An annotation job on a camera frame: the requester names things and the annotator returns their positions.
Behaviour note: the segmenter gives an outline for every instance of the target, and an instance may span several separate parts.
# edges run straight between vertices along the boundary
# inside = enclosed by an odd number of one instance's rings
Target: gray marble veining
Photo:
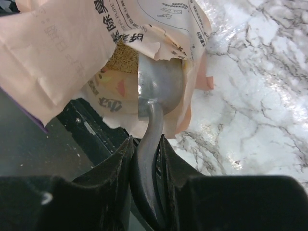
[[[308,1],[198,0],[215,89],[170,140],[206,175],[279,174],[308,190]]]

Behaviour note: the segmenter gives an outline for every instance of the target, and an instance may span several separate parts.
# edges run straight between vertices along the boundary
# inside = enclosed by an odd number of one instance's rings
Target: paper packet
[[[126,39],[126,46],[155,60],[183,60],[183,99],[165,116],[164,133],[171,137],[180,129],[189,114],[197,75],[205,70],[200,65],[204,64],[211,32],[206,15],[194,0],[16,3],[22,14],[0,18],[0,87],[44,125],[82,88],[85,98],[110,127],[122,126],[136,137],[143,136],[146,122],[138,121],[137,95],[127,98],[120,94],[122,98],[117,98],[111,83],[108,88],[96,86],[99,97],[93,93],[95,81],[91,78],[106,65],[117,43]],[[103,77],[121,78],[111,71]],[[125,75],[125,88],[129,82],[136,89],[135,76]],[[113,107],[115,101],[121,101],[122,108]]]

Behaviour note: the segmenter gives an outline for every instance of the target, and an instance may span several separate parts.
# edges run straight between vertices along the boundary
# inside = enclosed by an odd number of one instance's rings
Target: printed illustration
[[[107,68],[102,68],[99,73],[95,75],[96,85],[103,85],[105,88],[109,89],[113,94],[120,95],[122,98],[126,98],[125,91],[125,79],[118,76],[108,76],[103,75]]]
[[[162,14],[162,15],[158,15],[157,17],[164,17],[166,19],[170,19],[170,18],[172,18],[172,15],[168,14],[168,13],[165,13],[165,14]]]
[[[162,11],[165,11],[167,13],[178,13],[178,14],[182,14],[182,10],[173,10],[173,9],[168,9],[168,8],[162,8]]]

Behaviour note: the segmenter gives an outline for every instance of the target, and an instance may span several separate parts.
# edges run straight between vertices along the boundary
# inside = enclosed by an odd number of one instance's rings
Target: dark surface
[[[72,180],[94,166],[57,119],[45,134],[1,90],[0,108],[0,176],[58,175]]]
[[[128,138],[114,155],[73,182],[44,176],[0,178],[1,230],[128,230],[132,154]]]
[[[10,1],[11,4],[9,5],[7,11],[5,11],[6,9],[3,9],[0,7],[0,13],[18,13],[19,12],[14,0],[6,0],[6,1]]]
[[[94,165],[112,155],[128,137],[121,128],[109,128],[82,99],[71,101],[57,118]]]

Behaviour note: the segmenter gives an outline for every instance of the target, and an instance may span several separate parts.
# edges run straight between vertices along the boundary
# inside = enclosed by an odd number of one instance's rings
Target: purple edge
[[[12,101],[14,101],[14,103],[20,108],[20,110],[21,110],[22,112],[25,113],[25,115],[26,115],[27,117],[29,117],[29,118],[32,120],[32,122],[34,122],[41,130],[43,130],[43,132],[48,133],[47,128],[44,127],[44,125],[42,124],[42,122],[41,122],[40,120],[38,120],[37,118],[35,118],[35,117],[34,117],[33,115],[31,115],[26,109],[24,109],[21,105],[19,105],[19,103],[16,102],[8,93],[6,93],[6,91],[3,90],[3,92],[4,92]]]

